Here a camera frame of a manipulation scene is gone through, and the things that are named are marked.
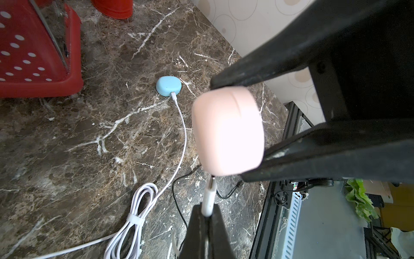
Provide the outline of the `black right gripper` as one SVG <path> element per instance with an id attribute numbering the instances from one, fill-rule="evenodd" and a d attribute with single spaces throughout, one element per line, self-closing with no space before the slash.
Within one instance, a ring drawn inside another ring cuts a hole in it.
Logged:
<path id="1" fill-rule="evenodd" d="M 256 169 L 241 174 L 245 182 L 414 182 L 413 35 L 350 39 L 334 48 L 399 6 L 413 5 L 314 1 L 272 39 L 211 78 L 212 90 L 250 86 L 309 66 L 329 122 L 270 147 Z"/>

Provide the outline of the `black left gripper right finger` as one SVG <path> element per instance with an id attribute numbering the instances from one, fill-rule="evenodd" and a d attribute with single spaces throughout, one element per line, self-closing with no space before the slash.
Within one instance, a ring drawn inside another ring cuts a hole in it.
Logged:
<path id="1" fill-rule="evenodd" d="M 209 259 L 236 258 L 230 245 L 219 205 L 213 206 L 212 215 L 208 218 L 208 240 Z"/>

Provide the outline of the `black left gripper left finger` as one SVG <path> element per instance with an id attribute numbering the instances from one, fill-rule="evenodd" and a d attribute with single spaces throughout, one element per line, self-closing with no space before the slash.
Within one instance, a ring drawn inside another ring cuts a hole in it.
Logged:
<path id="1" fill-rule="evenodd" d="M 201 205 L 193 207 L 179 259 L 206 259 L 207 219 Z"/>

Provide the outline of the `teal charger with white cable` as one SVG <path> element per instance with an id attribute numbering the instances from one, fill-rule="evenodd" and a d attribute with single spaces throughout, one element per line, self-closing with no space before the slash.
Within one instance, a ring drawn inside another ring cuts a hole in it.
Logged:
<path id="1" fill-rule="evenodd" d="M 213 214 L 215 197 L 217 192 L 217 183 L 214 176 L 210 176 L 204 189 L 203 201 L 201 203 L 201 213 L 204 217 L 209 218 Z"/>

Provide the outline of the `teal charger with black cable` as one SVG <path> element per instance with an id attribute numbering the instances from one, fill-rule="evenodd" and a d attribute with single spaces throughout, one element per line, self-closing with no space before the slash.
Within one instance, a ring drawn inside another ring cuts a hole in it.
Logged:
<path id="1" fill-rule="evenodd" d="M 191 171 L 184 174 L 172 182 L 172 199 L 187 230 L 191 215 L 192 205 L 202 201 L 204 187 L 207 183 L 202 174 L 202 166 L 198 164 L 191 168 Z"/>

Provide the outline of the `pink earbud case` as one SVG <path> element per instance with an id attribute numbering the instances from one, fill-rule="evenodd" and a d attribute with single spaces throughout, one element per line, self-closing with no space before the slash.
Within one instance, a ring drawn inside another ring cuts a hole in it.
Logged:
<path id="1" fill-rule="evenodd" d="M 257 168 L 265 150 L 264 128 L 252 93 L 229 86 L 200 95 L 192 106 L 192 124 L 199 160 L 215 177 Z"/>

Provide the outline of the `blue earbud case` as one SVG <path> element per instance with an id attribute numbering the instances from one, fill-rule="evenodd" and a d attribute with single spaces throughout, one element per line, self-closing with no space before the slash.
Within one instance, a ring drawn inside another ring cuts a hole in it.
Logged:
<path id="1" fill-rule="evenodd" d="M 170 97 L 172 93 L 177 95 L 181 89 L 182 83 L 180 79 L 174 76 L 160 77 L 156 83 L 157 92 L 164 97 Z"/>

